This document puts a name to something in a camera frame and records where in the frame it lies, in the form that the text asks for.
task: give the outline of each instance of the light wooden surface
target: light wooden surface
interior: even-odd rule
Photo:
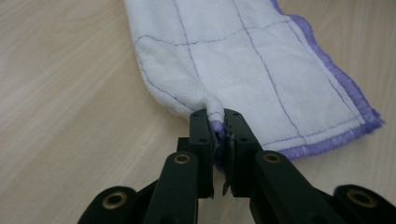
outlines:
[[[280,0],[361,87],[385,126],[295,161],[317,188],[357,184],[396,204],[396,1]],[[189,124],[139,75],[121,0],[0,1],[0,223],[76,223],[117,185],[158,178]],[[200,201],[199,223],[253,223],[248,200]]]

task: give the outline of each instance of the purple trim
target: purple trim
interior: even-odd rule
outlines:
[[[305,47],[305,44],[303,44],[303,41],[301,41],[300,37],[297,35],[297,33],[295,32],[295,30],[293,29],[293,27],[291,27],[291,25],[290,25],[289,23],[288,23],[288,26],[289,26],[289,28],[293,31],[294,35],[297,37],[297,39],[298,39],[298,41],[300,42],[300,44],[304,47],[304,49],[306,50],[306,52],[308,52],[308,54],[309,54],[308,49]],[[341,95],[340,91],[337,90],[337,89],[334,87],[334,85],[332,84],[332,82],[331,82],[329,79],[328,79],[328,81],[329,81],[330,85],[332,86],[332,89],[335,90],[335,92],[337,92],[338,96],[339,96],[340,99],[343,101],[344,105],[349,109],[349,111],[350,111],[354,116],[356,116],[355,113],[353,112],[352,108],[347,104],[347,102],[345,101],[345,99],[344,99],[343,96]]]
[[[353,119],[349,119],[349,120],[344,121],[344,122],[340,122],[340,123],[338,123],[338,124],[336,124],[336,125],[334,125],[334,126],[332,126],[332,127],[330,127],[330,128],[327,128],[327,129],[325,129],[325,130],[319,131],[319,132],[317,132],[317,133],[311,133],[311,134],[304,135],[304,137],[312,137],[312,136],[314,136],[314,135],[316,135],[316,134],[326,133],[326,132],[329,131],[329,130],[332,130],[332,129],[338,128],[338,127],[341,126],[341,125],[347,124],[347,123],[349,123],[350,121],[353,121],[353,120],[359,121],[359,117],[361,117],[361,116],[354,117]],[[281,139],[281,140],[276,140],[276,141],[274,141],[274,142],[262,144],[262,147],[266,147],[266,146],[269,146],[269,145],[272,145],[272,144],[275,144],[275,143],[279,143],[279,142],[289,141],[289,140],[291,140],[291,139],[296,139],[296,138],[299,138],[299,137],[290,137],[290,138],[285,138],[285,139]]]
[[[381,126],[381,123],[366,123],[358,128],[341,133],[333,138],[326,139],[322,142],[314,145],[291,147],[283,150],[279,150],[280,153],[284,154],[289,159],[298,159],[305,156],[314,156],[321,154],[326,151],[330,151],[336,147],[343,146],[350,141],[362,137],[363,135],[372,132]]]
[[[210,121],[210,127],[212,128],[213,132],[219,135],[219,138],[225,137],[225,128],[224,124],[218,120]]]
[[[274,8],[282,15],[285,15],[280,9],[276,0],[271,0]],[[297,159],[304,156],[318,155],[328,150],[334,149],[345,145],[346,143],[363,136],[366,133],[371,133],[373,130],[381,127],[383,120],[379,114],[370,107],[367,100],[364,98],[361,89],[356,83],[340,68],[338,68],[331,60],[331,58],[320,48],[317,41],[314,38],[312,28],[308,21],[303,17],[296,15],[289,16],[303,31],[306,41],[311,49],[319,56],[329,71],[338,80],[340,85],[346,90],[346,93],[351,98],[352,102],[358,108],[361,116],[365,120],[365,124],[351,131],[341,133],[333,138],[324,140],[309,146],[291,147],[280,150],[281,153],[285,154],[290,159]]]
[[[244,29],[245,29],[245,32],[246,32],[247,37],[248,37],[248,39],[249,39],[249,41],[250,41],[251,47],[253,47],[254,51],[256,51],[256,54],[260,57],[260,60],[262,61],[262,64],[264,65],[265,71],[267,72],[268,77],[270,78],[270,81],[271,81],[271,83],[272,83],[272,86],[274,87],[274,91],[275,91],[277,100],[279,101],[279,104],[280,104],[280,106],[282,107],[283,112],[284,112],[285,115],[288,117],[289,122],[291,123],[291,125],[292,125],[292,126],[295,128],[295,130],[297,131],[298,136],[300,136],[301,138],[303,138],[303,137],[301,136],[300,131],[298,130],[297,126],[293,123],[293,121],[291,120],[291,118],[290,118],[288,112],[286,111],[285,107],[283,106],[282,101],[280,100],[279,94],[278,94],[277,89],[276,89],[276,84],[275,84],[275,82],[274,82],[273,79],[272,79],[272,76],[271,76],[271,74],[270,74],[270,71],[268,70],[268,67],[267,67],[267,65],[265,64],[264,59],[263,59],[262,56],[260,55],[260,53],[259,53],[259,51],[257,50],[256,46],[254,45],[253,39],[252,39],[250,33],[248,32],[248,28],[246,27],[244,21],[242,20],[241,13],[240,13],[240,11],[239,11],[239,9],[238,9],[238,6],[236,5],[236,3],[235,3],[234,0],[233,0],[233,5],[235,6],[235,9],[236,9],[236,12],[237,12],[237,14],[238,14],[239,20],[241,21],[241,24],[242,24],[242,26],[243,26]]]
[[[188,36],[187,36],[186,27],[184,26],[184,22],[183,22],[183,19],[182,19],[182,17],[181,17],[180,9],[178,8],[177,0],[174,0],[174,3],[175,3],[176,10],[177,10],[178,19],[179,19],[179,21],[180,21],[181,28],[183,28],[184,37],[186,38],[186,44],[187,44],[187,43],[189,43],[190,41],[189,41],[189,38],[188,38]],[[194,59],[192,58],[192,53],[191,53],[190,45],[187,45],[187,49],[189,50],[190,59],[191,59],[191,62],[192,62],[192,66],[194,67],[195,74],[196,74],[197,77],[200,79],[200,75],[199,75],[199,73],[198,73],[197,66],[196,66],[196,64],[195,64]]]

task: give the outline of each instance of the blue stitching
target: blue stitching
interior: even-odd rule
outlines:
[[[359,118],[361,118],[361,116],[354,117],[353,119],[349,119],[349,120],[347,120],[347,121],[340,122],[340,123],[338,123],[338,124],[336,124],[336,125],[334,125],[334,126],[332,126],[332,127],[330,127],[330,128],[327,128],[327,129],[325,129],[325,130],[319,131],[319,132],[317,132],[317,133],[311,133],[311,134],[304,135],[304,137],[312,137],[312,136],[317,135],[317,134],[320,134],[320,133],[326,133],[326,132],[329,131],[329,130],[338,128],[339,126],[344,125],[344,124],[347,124],[347,123],[349,123],[349,122],[351,122],[351,121],[353,121],[353,120],[357,120],[358,123],[361,123],[361,122],[359,121]],[[291,140],[291,139],[296,139],[296,138],[299,138],[299,137],[301,137],[301,136],[285,138],[285,139],[282,139],[282,140],[276,140],[276,141],[274,141],[274,142],[262,144],[262,147],[266,147],[266,146],[269,146],[269,145],[272,145],[272,144],[275,144],[275,143],[286,142],[286,141],[289,141],[289,140]]]
[[[284,22],[289,22],[289,21],[291,21],[291,20],[277,21],[277,22],[268,24],[266,26],[252,26],[252,27],[247,27],[247,29],[263,29],[263,30],[265,30],[265,29],[267,29],[267,28],[269,28],[269,27],[271,27],[273,25],[277,25],[277,24],[284,23]],[[238,31],[235,31],[235,32],[231,33],[230,35],[225,36],[222,39],[202,40],[202,41],[196,41],[196,42],[185,43],[185,44],[175,44],[175,43],[172,43],[170,41],[166,41],[166,40],[162,40],[162,39],[156,38],[155,36],[152,36],[152,35],[141,35],[141,36],[139,36],[136,39],[136,41],[134,43],[137,44],[137,42],[139,42],[140,39],[147,37],[147,38],[151,38],[151,39],[153,39],[155,41],[158,41],[158,42],[163,42],[163,43],[166,43],[166,44],[173,45],[175,47],[188,46],[188,45],[197,45],[197,44],[207,44],[207,43],[216,43],[216,42],[221,42],[221,41],[227,40],[230,37],[232,37],[233,35],[236,35],[237,33],[242,32],[242,31],[245,31],[245,29],[240,29]]]
[[[181,27],[183,28],[184,37],[186,38],[186,43],[189,43],[189,38],[187,37],[187,30],[186,30],[186,27],[184,26],[183,19],[181,18],[181,13],[180,13],[180,9],[178,8],[177,1],[174,0],[174,3],[175,3],[176,10],[177,10],[178,19],[180,20]],[[198,78],[200,79],[200,75],[199,75],[199,73],[198,73],[197,66],[196,66],[196,64],[195,64],[194,59],[192,58],[192,53],[191,53],[190,45],[187,45],[187,48],[188,48],[188,50],[189,50],[190,59],[191,59],[191,62],[192,62],[192,66],[194,67],[195,74],[196,74],[196,76],[198,76]]]
[[[275,91],[275,94],[276,94],[277,100],[279,101],[280,106],[282,107],[283,111],[285,112],[285,115],[288,117],[289,122],[291,123],[291,125],[296,129],[297,134],[298,134],[300,137],[302,137],[303,140],[305,141],[304,137],[301,136],[300,131],[298,130],[297,126],[293,123],[293,121],[291,120],[289,114],[286,112],[286,109],[285,109],[285,107],[283,106],[282,101],[280,100],[279,94],[278,94],[278,92],[277,92],[275,82],[274,82],[273,79],[272,79],[272,76],[271,76],[271,74],[270,74],[270,72],[269,72],[269,70],[268,70],[268,67],[267,67],[267,65],[266,65],[265,62],[264,62],[264,59],[263,59],[262,56],[260,55],[259,51],[256,49],[256,47],[255,47],[255,45],[254,45],[254,43],[253,43],[252,37],[250,36],[250,33],[248,32],[248,28],[245,26],[245,24],[244,24],[244,22],[243,22],[243,20],[242,20],[242,16],[241,16],[241,14],[240,14],[240,12],[239,12],[238,6],[236,5],[236,3],[235,3],[234,0],[233,0],[233,5],[235,6],[235,9],[236,9],[236,12],[237,12],[237,14],[238,14],[239,20],[241,21],[242,26],[244,27],[244,29],[245,29],[245,31],[246,31],[247,37],[248,37],[248,39],[249,39],[249,41],[250,41],[250,43],[251,43],[251,47],[253,47],[253,49],[256,51],[256,54],[260,57],[260,59],[261,59],[261,61],[262,61],[262,64],[264,65],[265,71],[267,72],[268,77],[270,78],[270,81],[271,81],[271,83],[272,83],[272,85],[273,85],[273,87],[274,87],[274,91]]]
[[[303,48],[306,50],[306,52],[308,54],[309,51],[308,49],[305,47],[305,45],[303,44],[303,42],[301,41],[300,37],[297,35],[297,33],[294,31],[293,27],[291,27],[290,25],[290,21],[287,22],[289,28],[293,31],[294,35],[297,37],[298,41],[300,42],[300,44],[303,46]],[[352,113],[353,116],[356,116],[355,113],[353,112],[352,108],[347,104],[347,102],[344,100],[344,98],[342,97],[341,93],[334,87],[334,85],[332,84],[332,82],[327,78],[327,80],[329,81],[330,85],[332,86],[332,88],[337,92],[338,96],[340,97],[340,99],[343,101],[344,105],[346,105],[346,107],[349,109],[349,111]]]

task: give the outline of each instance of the screw hole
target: screw hole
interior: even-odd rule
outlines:
[[[360,189],[350,189],[346,196],[353,203],[366,208],[376,207],[376,199]]]
[[[174,158],[175,163],[177,164],[186,164],[190,162],[190,157],[185,154],[177,155]]]
[[[116,209],[126,203],[127,195],[122,191],[116,191],[107,195],[102,202],[105,209]]]
[[[265,159],[266,161],[272,162],[272,163],[277,163],[277,162],[280,162],[280,161],[281,161],[280,157],[278,157],[278,156],[277,156],[276,154],[274,154],[274,153],[267,153],[267,154],[264,154],[264,159]]]

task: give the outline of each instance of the quilted towel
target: quilted towel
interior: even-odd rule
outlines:
[[[224,108],[236,110],[262,148],[290,159],[381,126],[309,23],[282,13],[276,0],[125,0],[125,6],[142,78],[175,114],[187,119],[206,108],[222,133]]]

